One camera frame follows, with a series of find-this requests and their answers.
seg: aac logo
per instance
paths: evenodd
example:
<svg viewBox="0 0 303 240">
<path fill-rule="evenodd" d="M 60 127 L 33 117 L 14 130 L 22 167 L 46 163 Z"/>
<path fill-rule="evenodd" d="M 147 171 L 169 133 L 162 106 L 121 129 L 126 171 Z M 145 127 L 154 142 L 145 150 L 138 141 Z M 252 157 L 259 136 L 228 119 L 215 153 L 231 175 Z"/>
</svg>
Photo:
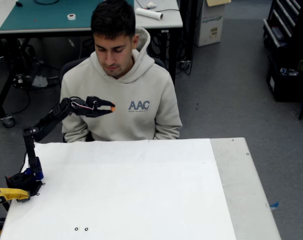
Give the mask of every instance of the aac logo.
<svg viewBox="0 0 303 240">
<path fill-rule="evenodd" d="M 145 112 L 150 107 L 150 101 L 139 101 L 137 104 L 135 104 L 134 101 L 131 101 L 130 106 L 128 108 L 129 112 Z"/>
</svg>

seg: tape roll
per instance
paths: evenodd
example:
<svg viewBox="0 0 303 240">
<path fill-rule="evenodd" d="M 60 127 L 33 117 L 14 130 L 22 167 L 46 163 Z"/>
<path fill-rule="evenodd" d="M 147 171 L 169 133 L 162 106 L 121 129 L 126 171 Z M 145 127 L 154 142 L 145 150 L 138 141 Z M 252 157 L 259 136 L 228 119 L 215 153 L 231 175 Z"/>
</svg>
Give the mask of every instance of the tape roll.
<svg viewBox="0 0 303 240">
<path fill-rule="evenodd" d="M 162 13 L 156 12 L 156 11 L 151 11 L 151 10 L 146 10 L 146 9 L 139 8 L 139 7 L 136 9 L 136 14 L 142 15 L 145 17 L 149 17 L 149 18 L 153 18 L 153 19 L 157 19 L 157 20 L 163 19 Z"/>
<path fill-rule="evenodd" d="M 68 14 L 67 19 L 68 20 L 75 20 L 76 19 L 76 14 L 74 14 L 74 13 Z"/>
</svg>

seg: caster wheel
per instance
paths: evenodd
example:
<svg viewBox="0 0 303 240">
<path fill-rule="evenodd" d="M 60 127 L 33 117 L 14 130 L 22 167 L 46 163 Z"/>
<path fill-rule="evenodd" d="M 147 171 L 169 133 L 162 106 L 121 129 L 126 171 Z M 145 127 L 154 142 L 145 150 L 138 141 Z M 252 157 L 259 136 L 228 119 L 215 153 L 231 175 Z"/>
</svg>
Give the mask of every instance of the caster wheel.
<svg viewBox="0 0 303 240">
<path fill-rule="evenodd" d="M 6 116 L 2 120 L 2 124 L 5 128 L 12 128 L 15 125 L 15 119 L 12 116 Z"/>
</svg>

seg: beige hoodie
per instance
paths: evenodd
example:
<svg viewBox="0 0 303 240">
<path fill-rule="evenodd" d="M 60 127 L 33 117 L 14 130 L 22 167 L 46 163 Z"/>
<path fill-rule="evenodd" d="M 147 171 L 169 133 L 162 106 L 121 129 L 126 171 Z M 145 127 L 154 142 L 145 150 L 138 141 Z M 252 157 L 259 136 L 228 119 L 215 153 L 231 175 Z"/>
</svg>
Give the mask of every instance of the beige hoodie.
<svg viewBox="0 0 303 240">
<path fill-rule="evenodd" d="M 97 118 L 68 116 L 62 123 L 67 142 L 85 141 L 89 131 L 98 141 L 177 139 L 182 123 L 172 78 L 147 55 L 150 35 L 136 28 L 139 44 L 134 65 L 119 79 L 106 75 L 95 52 L 63 77 L 60 99 L 96 96 L 116 105 Z"/>
</svg>

